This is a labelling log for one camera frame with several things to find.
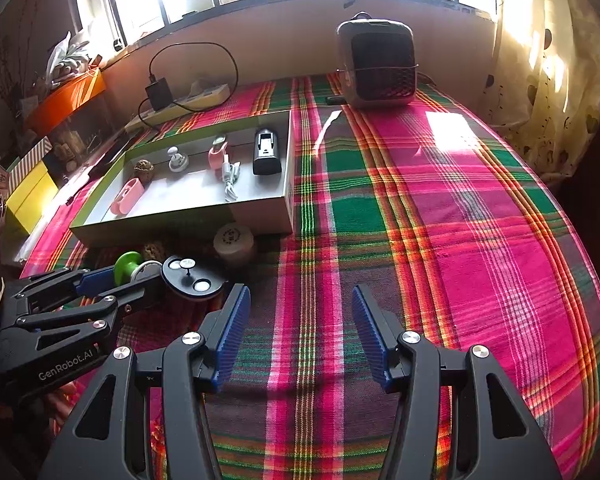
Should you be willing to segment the black smartphone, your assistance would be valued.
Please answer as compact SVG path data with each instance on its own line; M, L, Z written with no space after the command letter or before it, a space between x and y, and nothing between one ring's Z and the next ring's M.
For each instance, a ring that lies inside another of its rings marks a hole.
M135 142L135 139L139 134L140 130L134 132L121 130L117 139L114 141L114 144L110 146L109 150L102 155L102 158L99 159L98 163L88 172L88 178L90 180L99 179L106 174L117 158Z

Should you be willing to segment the green white cardboard box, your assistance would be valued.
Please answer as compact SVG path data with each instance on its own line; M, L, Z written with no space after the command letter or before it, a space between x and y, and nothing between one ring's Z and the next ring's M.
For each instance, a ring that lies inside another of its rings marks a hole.
M262 128L278 135L280 174L256 176L252 171L254 136ZM209 167L208 151L217 136L226 136L228 160L239 165L233 198L226 196L219 170ZM179 174L168 166L171 146L188 156L188 166ZM109 207L132 179L140 159L154 164L154 178L133 209L116 216ZM256 235L290 234L293 195L292 118L289 112L274 112L219 122L132 148L97 182L70 230L88 247L139 243L163 235L211 238L227 223L246 226Z

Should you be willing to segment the pink white oval device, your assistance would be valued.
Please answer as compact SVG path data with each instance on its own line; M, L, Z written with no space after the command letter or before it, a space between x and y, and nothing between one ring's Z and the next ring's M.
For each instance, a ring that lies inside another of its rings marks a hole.
M212 141L210 150L208 151L208 163L211 170L218 171L222 168L225 156L227 155L227 147L226 136L217 136Z

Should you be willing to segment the orange box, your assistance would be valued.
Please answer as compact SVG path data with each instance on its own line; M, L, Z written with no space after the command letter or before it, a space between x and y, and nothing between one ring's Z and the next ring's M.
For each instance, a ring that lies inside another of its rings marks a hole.
M106 90L102 71L88 70L52 92L23 122L24 130L47 136L82 105Z

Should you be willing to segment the plaid bed cloth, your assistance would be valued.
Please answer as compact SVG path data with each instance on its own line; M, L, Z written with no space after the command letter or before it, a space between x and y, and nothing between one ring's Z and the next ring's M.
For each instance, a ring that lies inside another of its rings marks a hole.
M600 280L568 216L469 110L424 84L405 110L326 105L334 76L255 84L161 139L291 114L294 232L245 270L249 324L207 404L227 479L373 479L396 400L370 378L352 318L367 285L435 344L484 344L544 431L562 475L600 449Z

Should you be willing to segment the small grey heater fan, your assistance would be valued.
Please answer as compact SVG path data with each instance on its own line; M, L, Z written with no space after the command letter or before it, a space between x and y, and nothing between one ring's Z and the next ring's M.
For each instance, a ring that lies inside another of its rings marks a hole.
M341 96L330 98L330 104L375 108L411 103L418 64L407 25L360 12L338 25L336 43Z

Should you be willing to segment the striped gift box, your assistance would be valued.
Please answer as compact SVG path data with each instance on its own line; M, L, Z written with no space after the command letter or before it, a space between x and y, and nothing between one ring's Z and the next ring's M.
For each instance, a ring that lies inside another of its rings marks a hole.
M52 142L44 136L30 151L18 159L8 170L8 192L12 194L35 166L53 149Z

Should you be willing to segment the black disc with white buttons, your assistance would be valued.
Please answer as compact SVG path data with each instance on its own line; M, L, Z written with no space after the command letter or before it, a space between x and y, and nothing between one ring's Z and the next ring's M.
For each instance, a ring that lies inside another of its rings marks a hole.
M171 256L162 264L161 275L171 292L190 301L206 301L218 296L226 278L214 264Z

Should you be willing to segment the pink ear hook clip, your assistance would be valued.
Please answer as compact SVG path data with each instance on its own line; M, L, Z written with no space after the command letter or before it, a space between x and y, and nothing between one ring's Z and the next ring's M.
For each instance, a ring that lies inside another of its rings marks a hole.
M125 216L133 209L144 192L145 188L138 177L126 181L112 201L109 210L116 216Z

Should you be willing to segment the white knob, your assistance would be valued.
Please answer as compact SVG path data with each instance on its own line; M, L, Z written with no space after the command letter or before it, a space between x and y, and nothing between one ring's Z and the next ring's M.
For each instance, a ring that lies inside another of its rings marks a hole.
M168 148L169 162L168 166L171 172L179 174L188 166L188 156L182 153L177 146Z

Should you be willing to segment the white power strip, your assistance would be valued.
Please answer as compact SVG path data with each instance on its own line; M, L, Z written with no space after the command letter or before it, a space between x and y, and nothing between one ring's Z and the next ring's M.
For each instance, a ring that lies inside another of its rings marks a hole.
M208 110L208 108L220 106L229 98L230 86L220 84L201 91L196 96L186 96L184 99L176 100L162 110L144 110L140 113L140 116L132 118L124 126L124 131L131 133L146 125L156 126L164 122L170 122L170 120L182 117L187 113L201 112L202 110Z

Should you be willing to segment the yellow box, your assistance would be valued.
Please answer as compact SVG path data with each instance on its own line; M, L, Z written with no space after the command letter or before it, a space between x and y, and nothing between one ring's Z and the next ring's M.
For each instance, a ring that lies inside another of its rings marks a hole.
M10 236L30 235L54 199L58 187L40 160L29 172L18 164L9 173L5 232Z

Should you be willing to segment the brown walnut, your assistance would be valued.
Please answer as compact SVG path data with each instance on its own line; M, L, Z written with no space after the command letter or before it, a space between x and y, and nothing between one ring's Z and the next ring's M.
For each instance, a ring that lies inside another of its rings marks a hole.
M133 167L133 177L137 178L144 188L151 184L155 175L155 166L147 159L140 159Z
M140 252L144 260L156 260L163 262L168 258L168 252L161 242L146 243Z

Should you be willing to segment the white round cap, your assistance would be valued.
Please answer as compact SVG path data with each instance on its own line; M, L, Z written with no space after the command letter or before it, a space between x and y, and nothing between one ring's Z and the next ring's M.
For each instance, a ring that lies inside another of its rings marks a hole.
M213 248L227 266L244 266L256 251L256 241L246 226L227 223L216 232Z

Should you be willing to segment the black rectangular device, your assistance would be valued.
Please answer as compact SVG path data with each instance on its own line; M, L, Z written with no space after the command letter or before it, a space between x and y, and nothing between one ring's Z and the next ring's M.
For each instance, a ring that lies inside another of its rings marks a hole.
M256 176L272 176L282 172L279 140L274 130L262 128L254 136L252 171Z

